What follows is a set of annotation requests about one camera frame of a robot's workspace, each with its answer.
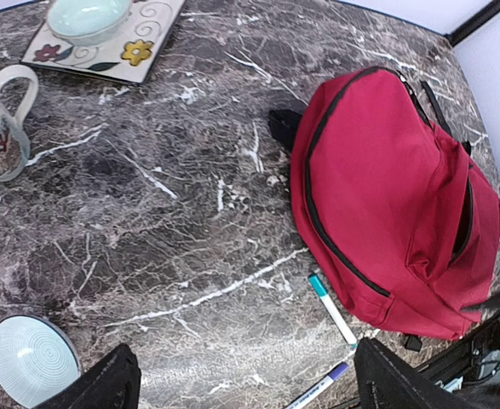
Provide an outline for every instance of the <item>black zipper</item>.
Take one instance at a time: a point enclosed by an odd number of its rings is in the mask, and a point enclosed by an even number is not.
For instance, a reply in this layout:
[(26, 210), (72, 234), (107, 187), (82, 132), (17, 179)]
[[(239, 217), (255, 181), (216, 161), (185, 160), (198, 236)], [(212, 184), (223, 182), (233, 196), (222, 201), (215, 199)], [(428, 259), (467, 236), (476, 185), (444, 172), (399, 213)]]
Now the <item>black zipper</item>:
[[(318, 128), (316, 129), (316, 132), (313, 135), (312, 141), (310, 143), (310, 148), (308, 149), (308, 154), (307, 154), (307, 162), (306, 162), (306, 169), (305, 169), (305, 182), (306, 182), (306, 197), (307, 197), (307, 203), (308, 203), (308, 210), (310, 212), (310, 219), (312, 220), (312, 223), (314, 227), (316, 228), (316, 231), (318, 232), (319, 237), (325, 242), (327, 247), (330, 248), (330, 250), (335, 254), (335, 256), (346, 266), (347, 269), (349, 269), (352, 273), (354, 273), (361, 281), (363, 281), (367, 286), (369, 286), (372, 290), (376, 291), (378, 294), (389, 297), (389, 291), (383, 289), (381, 286), (379, 286), (377, 283), (371, 281), (368, 279), (363, 273), (361, 273), (358, 268), (356, 268), (353, 263), (342, 253), (339, 248), (336, 246), (336, 244), (333, 242), (329, 234), (325, 231), (324, 225), (319, 219), (318, 215), (318, 210), (316, 209), (316, 204), (314, 203), (313, 197), (312, 197), (312, 181), (310, 177), (310, 158), (312, 157), (313, 151), (316, 148), (316, 145), (319, 142), (320, 137), (322, 136), (325, 126), (327, 125), (327, 122), (329, 121), (330, 116), (333, 114), (333, 112), (336, 109), (336, 106), (338, 105), (338, 102), (341, 100), (341, 98), (346, 94), (346, 91), (352, 85), (354, 82), (360, 80), (363, 77), (366, 77), (367, 75), (371, 75), (379, 70), (384, 70), (391, 72), (395, 76), (397, 76), (407, 87), (407, 92), (411, 96), (413, 102), (414, 98), (416, 96), (414, 95), (414, 91), (411, 93), (411, 88), (410, 85), (401, 79), (401, 76), (398, 72), (394, 70), (389, 70), (384, 67), (379, 67), (379, 66), (374, 66), (371, 68), (367, 68), (366, 70), (360, 72), (357, 74), (355, 77), (353, 77), (340, 91), (339, 93), (335, 96), (335, 99), (332, 101), (332, 103), (329, 105), (327, 108), (327, 111), (325, 112), (325, 115), (321, 118), (321, 121), (319, 121)], [(426, 122), (429, 126), (429, 120), (427, 118), (424, 119), (424, 122)]]
[(473, 198), (473, 186), (471, 186), (471, 181), (469, 180), (468, 176), (468, 192), (469, 192), (469, 228), (468, 232), (465, 236), (465, 239), (463, 239), (463, 243), (456, 251), (454, 255), (452, 255), (451, 262), (449, 265), (454, 264), (458, 258), (463, 254), (465, 249), (468, 247), (469, 240), (471, 239), (471, 233), (473, 232), (473, 218), (474, 218), (474, 198)]

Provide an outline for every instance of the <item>red flower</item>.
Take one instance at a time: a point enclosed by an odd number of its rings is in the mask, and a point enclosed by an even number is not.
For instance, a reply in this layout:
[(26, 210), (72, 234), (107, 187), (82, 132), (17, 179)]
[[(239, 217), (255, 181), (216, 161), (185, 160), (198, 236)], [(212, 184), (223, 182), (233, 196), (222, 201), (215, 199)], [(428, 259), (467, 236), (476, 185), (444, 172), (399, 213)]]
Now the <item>red flower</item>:
[(59, 54), (59, 50), (60, 45), (52, 47), (51, 44), (45, 44), (42, 49), (36, 51), (34, 61), (47, 62), (53, 60)]

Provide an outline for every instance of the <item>backpack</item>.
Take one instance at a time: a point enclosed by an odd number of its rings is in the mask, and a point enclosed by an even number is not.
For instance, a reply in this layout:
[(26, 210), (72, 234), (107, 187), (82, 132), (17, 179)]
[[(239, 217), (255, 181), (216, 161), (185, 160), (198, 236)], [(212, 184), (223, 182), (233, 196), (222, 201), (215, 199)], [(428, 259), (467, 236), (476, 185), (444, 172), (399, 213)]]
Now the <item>backpack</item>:
[(488, 297), (500, 198), (402, 74), (374, 66), (333, 79), (302, 119), (272, 111), (269, 124), (293, 146), (297, 229), (350, 313), (451, 340), (480, 321), (462, 309)]

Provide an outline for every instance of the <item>teal marker cap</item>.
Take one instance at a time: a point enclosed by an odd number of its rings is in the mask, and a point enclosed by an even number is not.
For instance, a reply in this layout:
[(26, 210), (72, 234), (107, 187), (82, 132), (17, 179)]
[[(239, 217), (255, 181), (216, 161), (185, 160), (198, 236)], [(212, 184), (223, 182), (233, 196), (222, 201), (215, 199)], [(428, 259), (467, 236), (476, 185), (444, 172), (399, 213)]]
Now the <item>teal marker cap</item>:
[(310, 280), (310, 284), (312, 284), (312, 287), (320, 297), (327, 295), (324, 283), (321, 282), (321, 279), (316, 274), (312, 274), (308, 277), (308, 280)]

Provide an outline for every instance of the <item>marble table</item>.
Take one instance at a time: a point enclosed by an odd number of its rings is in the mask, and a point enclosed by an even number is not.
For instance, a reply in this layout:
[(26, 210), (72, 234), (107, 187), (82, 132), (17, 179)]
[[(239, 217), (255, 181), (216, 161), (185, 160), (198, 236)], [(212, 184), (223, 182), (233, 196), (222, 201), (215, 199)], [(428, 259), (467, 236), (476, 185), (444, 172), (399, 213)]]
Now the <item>marble table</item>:
[[(47, 7), (0, 14), (0, 69), (18, 62)], [(447, 41), (353, 6), (189, 0), (144, 86), (38, 71), (32, 159), (0, 184), (0, 319), (48, 318), (83, 368), (128, 343), (140, 409), (286, 406), (350, 353), (307, 282), (319, 266), (295, 229), (290, 158), (267, 111), (303, 109), (321, 82), (375, 64), (400, 69), (422, 101), (429, 81), (499, 192)], [(22, 92), (15, 84), (6, 102)], [(398, 334), (349, 321), (413, 364), (445, 346), (408, 352)], [(356, 392), (352, 370), (313, 407)]]

